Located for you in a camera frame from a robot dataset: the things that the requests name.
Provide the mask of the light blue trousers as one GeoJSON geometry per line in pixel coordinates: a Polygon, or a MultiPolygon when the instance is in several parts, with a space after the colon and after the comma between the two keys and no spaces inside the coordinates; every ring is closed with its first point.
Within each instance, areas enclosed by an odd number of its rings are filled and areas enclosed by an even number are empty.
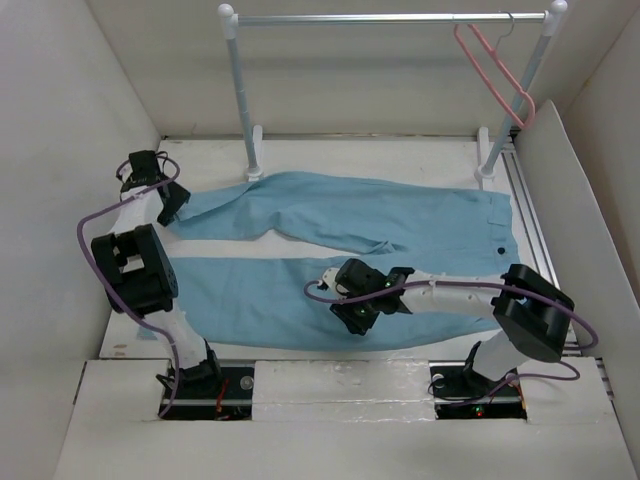
{"type": "Polygon", "coordinates": [[[306,351],[383,351],[493,330],[492,319],[447,313],[381,316],[351,334],[304,286],[359,257],[388,272],[506,272],[519,259],[507,195],[368,178],[284,172],[193,194],[171,232],[182,240],[246,241],[276,231],[335,250],[327,258],[175,258],[178,303],[192,328],[223,344],[306,351]]]}

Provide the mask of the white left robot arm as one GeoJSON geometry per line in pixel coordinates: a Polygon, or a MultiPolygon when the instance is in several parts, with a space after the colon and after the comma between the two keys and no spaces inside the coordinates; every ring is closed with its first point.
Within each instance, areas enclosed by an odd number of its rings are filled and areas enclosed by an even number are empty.
{"type": "Polygon", "coordinates": [[[176,220],[190,199],[190,192],[164,173],[167,160],[164,152],[152,150],[128,156],[116,173],[125,204],[109,233],[91,240],[90,251],[110,286],[107,292],[121,300],[109,300],[114,310],[133,313],[159,334],[178,362],[178,385],[208,397],[222,387],[223,373],[215,353],[177,304],[177,276],[157,233],[176,220]]]}

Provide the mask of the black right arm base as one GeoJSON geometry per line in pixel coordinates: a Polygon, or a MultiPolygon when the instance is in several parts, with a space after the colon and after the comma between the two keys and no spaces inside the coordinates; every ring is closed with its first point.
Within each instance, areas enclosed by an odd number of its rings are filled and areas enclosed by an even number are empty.
{"type": "Polygon", "coordinates": [[[482,420],[527,418],[522,394],[503,377],[493,381],[472,370],[476,342],[464,361],[429,363],[427,393],[434,399],[437,420],[482,420]]]}

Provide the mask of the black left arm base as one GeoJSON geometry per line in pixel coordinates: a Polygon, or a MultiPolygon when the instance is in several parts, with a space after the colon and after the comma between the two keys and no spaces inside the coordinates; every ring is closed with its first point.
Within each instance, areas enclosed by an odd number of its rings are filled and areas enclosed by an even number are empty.
{"type": "Polygon", "coordinates": [[[221,377],[213,385],[180,386],[171,398],[174,370],[157,374],[162,386],[158,413],[166,410],[162,420],[172,421],[245,421],[252,418],[255,363],[248,361],[221,362],[221,377]]]}

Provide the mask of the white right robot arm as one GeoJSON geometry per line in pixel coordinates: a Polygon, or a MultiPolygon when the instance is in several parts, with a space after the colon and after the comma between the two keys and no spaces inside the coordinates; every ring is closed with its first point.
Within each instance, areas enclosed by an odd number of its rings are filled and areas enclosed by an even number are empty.
{"type": "Polygon", "coordinates": [[[513,264],[499,277],[454,277],[410,267],[382,273],[359,259],[327,269],[315,281],[330,291],[330,310],[350,333],[366,334],[381,314],[446,313],[493,319],[499,331],[477,342],[462,381],[483,394],[522,364],[561,360],[573,303],[529,267],[513,264]]]}

